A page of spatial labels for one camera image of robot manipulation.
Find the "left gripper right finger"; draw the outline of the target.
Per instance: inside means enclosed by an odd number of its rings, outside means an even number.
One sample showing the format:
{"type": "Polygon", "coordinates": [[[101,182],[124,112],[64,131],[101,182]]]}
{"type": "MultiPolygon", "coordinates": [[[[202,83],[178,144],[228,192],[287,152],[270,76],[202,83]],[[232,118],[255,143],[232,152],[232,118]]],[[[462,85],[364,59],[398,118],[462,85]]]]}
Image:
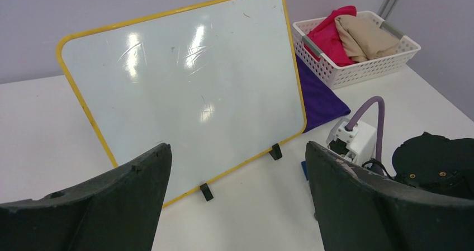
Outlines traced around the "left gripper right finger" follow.
{"type": "Polygon", "coordinates": [[[472,250],[473,201],[420,190],[309,141],[305,159],[325,250],[472,250]]]}

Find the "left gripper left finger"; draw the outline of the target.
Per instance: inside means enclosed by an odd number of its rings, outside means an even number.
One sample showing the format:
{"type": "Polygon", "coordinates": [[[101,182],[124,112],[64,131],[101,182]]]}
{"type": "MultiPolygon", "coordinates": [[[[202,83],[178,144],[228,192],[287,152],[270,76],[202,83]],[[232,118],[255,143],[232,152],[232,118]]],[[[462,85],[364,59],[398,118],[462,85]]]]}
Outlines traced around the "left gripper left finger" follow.
{"type": "Polygon", "coordinates": [[[169,182],[162,143],[39,200],[1,204],[2,250],[150,250],[169,182]]]}

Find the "blue capped marker pen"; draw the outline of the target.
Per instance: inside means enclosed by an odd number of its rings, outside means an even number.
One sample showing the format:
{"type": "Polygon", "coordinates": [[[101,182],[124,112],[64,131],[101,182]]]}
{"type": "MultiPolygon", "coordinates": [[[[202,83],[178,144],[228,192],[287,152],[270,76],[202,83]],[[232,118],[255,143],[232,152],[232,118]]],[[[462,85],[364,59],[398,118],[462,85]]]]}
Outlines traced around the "blue capped marker pen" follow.
{"type": "Polygon", "coordinates": [[[301,162],[301,167],[302,167],[302,171],[304,173],[305,179],[306,179],[306,181],[308,181],[309,178],[308,178],[307,165],[306,165],[305,160],[301,162]]]}

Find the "yellow framed whiteboard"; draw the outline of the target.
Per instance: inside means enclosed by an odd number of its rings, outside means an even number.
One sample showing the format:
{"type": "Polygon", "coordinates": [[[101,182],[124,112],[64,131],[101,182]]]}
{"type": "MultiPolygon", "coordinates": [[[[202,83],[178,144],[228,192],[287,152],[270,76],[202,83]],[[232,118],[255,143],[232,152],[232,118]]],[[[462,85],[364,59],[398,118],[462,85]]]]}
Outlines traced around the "yellow framed whiteboard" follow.
{"type": "Polygon", "coordinates": [[[165,205],[306,127],[286,0],[213,0],[76,32],[56,58],[114,167],[170,145],[165,205]]]}

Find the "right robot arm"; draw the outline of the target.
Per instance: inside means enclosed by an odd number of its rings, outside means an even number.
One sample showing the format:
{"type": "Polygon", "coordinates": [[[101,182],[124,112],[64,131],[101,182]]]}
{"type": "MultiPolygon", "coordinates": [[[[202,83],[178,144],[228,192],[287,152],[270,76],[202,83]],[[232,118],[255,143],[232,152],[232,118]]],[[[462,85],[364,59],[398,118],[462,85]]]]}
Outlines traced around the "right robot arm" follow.
{"type": "Polygon", "coordinates": [[[473,138],[424,132],[392,156],[395,181],[440,195],[473,199],[473,138]]]}

